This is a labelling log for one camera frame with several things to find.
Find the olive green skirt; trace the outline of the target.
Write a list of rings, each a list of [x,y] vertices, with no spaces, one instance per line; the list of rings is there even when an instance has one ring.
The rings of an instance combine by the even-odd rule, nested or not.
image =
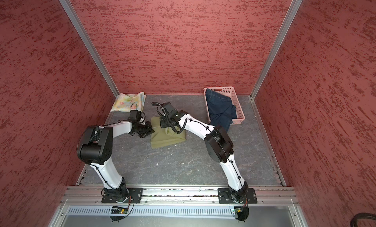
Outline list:
[[[159,117],[151,118],[151,126],[154,130],[154,132],[151,134],[150,140],[152,149],[162,148],[186,141],[185,131],[177,134],[171,127],[161,128]]]

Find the floral pastel skirt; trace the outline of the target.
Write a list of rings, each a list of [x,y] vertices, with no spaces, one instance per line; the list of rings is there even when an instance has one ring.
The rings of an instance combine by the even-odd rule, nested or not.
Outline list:
[[[146,101],[144,92],[138,94],[123,94],[120,93],[110,110],[110,112],[130,112],[131,110],[143,111]]]

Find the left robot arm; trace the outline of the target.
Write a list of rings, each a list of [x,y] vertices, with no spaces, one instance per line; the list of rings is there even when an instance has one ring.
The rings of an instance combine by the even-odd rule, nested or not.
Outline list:
[[[103,203],[126,203],[133,199],[125,179],[113,163],[113,139],[125,134],[144,138],[152,133],[154,130],[149,121],[119,121],[106,126],[87,127],[77,145],[77,156],[92,167],[101,179]]]

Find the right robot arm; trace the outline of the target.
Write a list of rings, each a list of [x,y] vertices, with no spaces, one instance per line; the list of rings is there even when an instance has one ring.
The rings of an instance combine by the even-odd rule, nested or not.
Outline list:
[[[234,144],[226,130],[221,126],[201,122],[184,110],[178,111],[171,102],[151,104],[157,108],[162,128],[171,128],[177,134],[189,131],[204,141],[210,158],[219,163],[223,169],[231,199],[236,203],[243,203],[248,184],[238,169],[233,150]]]

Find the blue denim skirt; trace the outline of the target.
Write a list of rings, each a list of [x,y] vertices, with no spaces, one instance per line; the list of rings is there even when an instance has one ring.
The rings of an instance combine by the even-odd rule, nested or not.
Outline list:
[[[206,89],[205,94],[210,125],[221,126],[226,132],[229,131],[232,120],[238,118],[231,98],[210,89]]]

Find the pink plastic basket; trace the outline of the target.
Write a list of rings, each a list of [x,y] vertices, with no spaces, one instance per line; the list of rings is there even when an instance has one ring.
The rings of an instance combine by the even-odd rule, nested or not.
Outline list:
[[[236,114],[237,118],[232,120],[231,125],[240,125],[245,120],[245,115],[240,105],[239,98],[236,94],[234,87],[209,87],[203,88],[204,97],[206,97],[206,90],[212,90],[217,92],[218,94],[230,97],[232,100],[232,104],[236,107]]]

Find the left circuit board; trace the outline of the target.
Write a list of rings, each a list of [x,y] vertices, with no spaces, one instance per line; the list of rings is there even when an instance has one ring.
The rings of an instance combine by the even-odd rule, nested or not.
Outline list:
[[[111,208],[111,214],[125,215],[125,214],[128,214],[128,211],[129,211],[129,207],[113,206]]]

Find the circuit board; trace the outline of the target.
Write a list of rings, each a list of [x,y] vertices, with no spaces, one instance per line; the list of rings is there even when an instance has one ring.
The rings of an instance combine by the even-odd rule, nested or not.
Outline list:
[[[234,208],[235,215],[248,215],[249,208],[248,207],[235,207]]]
[[[113,206],[111,208],[111,214],[125,215],[125,214],[128,214],[128,211],[129,211],[129,207]]]

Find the right circuit board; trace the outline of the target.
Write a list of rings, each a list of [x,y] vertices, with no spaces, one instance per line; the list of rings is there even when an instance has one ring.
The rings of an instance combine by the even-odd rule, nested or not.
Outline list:
[[[248,207],[235,207],[234,208],[235,215],[248,215],[249,208]]]

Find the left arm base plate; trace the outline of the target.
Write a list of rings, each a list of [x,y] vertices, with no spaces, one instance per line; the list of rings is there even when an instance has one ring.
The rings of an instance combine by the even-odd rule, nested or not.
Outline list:
[[[120,189],[107,189],[103,188],[101,195],[102,195],[102,203],[115,203],[115,204],[123,204],[123,203],[140,203],[143,188],[126,188],[125,190],[121,191]]]

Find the aluminium front rail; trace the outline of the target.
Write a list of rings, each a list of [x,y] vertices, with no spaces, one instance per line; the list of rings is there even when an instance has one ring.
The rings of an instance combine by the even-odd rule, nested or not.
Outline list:
[[[143,188],[141,202],[137,205],[235,205],[221,204],[218,200],[221,186],[209,185],[131,185]],[[285,186],[254,186],[258,203],[249,206],[300,206],[294,188]],[[70,186],[62,196],[60,205],[104,205],[102,187],[98,185]]]

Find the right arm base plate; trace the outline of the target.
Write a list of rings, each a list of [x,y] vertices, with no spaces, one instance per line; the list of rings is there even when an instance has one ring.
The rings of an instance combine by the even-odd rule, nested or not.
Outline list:
[[[248,188],[246,191],[240,190],[235,192],[230,188],[219,188],[218,200],[219,203],[224,204],[256,204],[258,203],[256,192],[253,188]]]

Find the left corner aluminium post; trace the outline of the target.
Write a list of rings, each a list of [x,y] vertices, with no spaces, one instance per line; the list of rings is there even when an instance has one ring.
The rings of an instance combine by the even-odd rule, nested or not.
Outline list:
[[[93,42],[91,41],[87,31],[85,30],[81,20],[79,19],[76,11],[73,8],[73,5],[70,0],[58,0],[61,4],[62,8],[64,9],[65,13],[67,14],[68,18],[70,19],[72,25],[74,26],[76,32],[80,36],[82,42],[84,43],[87,51],[89,52],[91,58],[95,62],[97,68],[99,69],[100,73],[102,74],[107,86],[113,93],[115,97],[119,95],[119,90],[112,79],[110,73],[108,72],[103,60],[101,59],[97,49],[95,48]]]

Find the corner aluminium post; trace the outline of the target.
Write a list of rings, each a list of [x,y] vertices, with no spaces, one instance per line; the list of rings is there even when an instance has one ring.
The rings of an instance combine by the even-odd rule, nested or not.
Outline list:
[[[73,5],[70,0],[58,0],[61,4],[62,8],[64,9],[65,13],[67,14],[68,18],[70,19],[72,25],[74,26],[76,32],[80,36],[82,42],[84,43],[87,51],[89,52],[91,58],[95,62],[97,68],[99,69],[100,73],[102,74],[107,86],[113,93],[115,97],[119,95],[119,90],[112,79],[110,73],[108,72],[103,60],[101,59],[97,49],[95,48],[93,42],[91,41],[87,31],[85,30],[81,20],[79,19],[76,11],[73,8]]]
[[[292,22],[293,22],[293,20],[296,16],[299,8],[300,8],[302,2],[303,2],[303,0],[292,0],[291,4],[289,6],[289,9],[288,9],[288,11],[285,15],[285,18],[282,22],[282,25],[281,25],[281,27],[278,31],[278,34],[275,38],[275,41],[273,42],[271,50],[270,50],[270,52],[269,52],[269,54],[266,58],[264,66],[263,66],[263,68],[260,72],[260,75],[259,75],[259,77],[258,77],[258,79],[255,83],[255,86],[252,90],[252,93],[250,94],[250,99],[252,101],[255,101],[256,96],[257,96],[257,94],[258,94],[258,92],[261,88],[261,85],[262,85],[264,79],[266,78],[267,73],[268,73],[268,71],[269,71],[269,69],[270,69],[270,67],[271,67],[271,65],[272,65],[281,45],[282,45],[282,43],[284,42],[284,39],[285,39],[285,37],[286,37],[290,27],[291,27],[291,24],[292,24]]]

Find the right corner aluminium post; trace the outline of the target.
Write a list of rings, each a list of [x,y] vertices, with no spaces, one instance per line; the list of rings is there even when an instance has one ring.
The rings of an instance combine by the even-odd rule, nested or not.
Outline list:
[[[292,22],[293,22],[293,20],[296,16],[299,8],[300,8],[302,2],[303,2],[303,0],[292,0],[291,4],[289,6],[289,9],[288,9],[288,11],[285,15],[285,18],[282,22],[282,25],[281,25],[281,27],[278,31],[278,34],[275,38],[275,41],[273,42],[271,50],[270,50],[270,52],[269,52],[269,54],[266,58],[264,66],[263,66],[263,68],[260,72],[260,75],[259,75],[259,77],[258,77],[258,79],[255,83],[255,86],[252,90],[252,93],[250,94],[250,99],[252,101],[255,101],[256,96],[257,96],[257,94],[258,94],[258,92],[261,88],[261,85],[262,85],[264,79],[266,78],[267,73],[268,73],[268,71],[269,71],[269,69],[270,69],[270,67],[271,67],[271,65],[272,65],[281,45],[282,45],[282,43],[284,42],[284,39],[285,39],[285,37],[286,37],[290,27],[291,27],[291,24],[292,24]]]

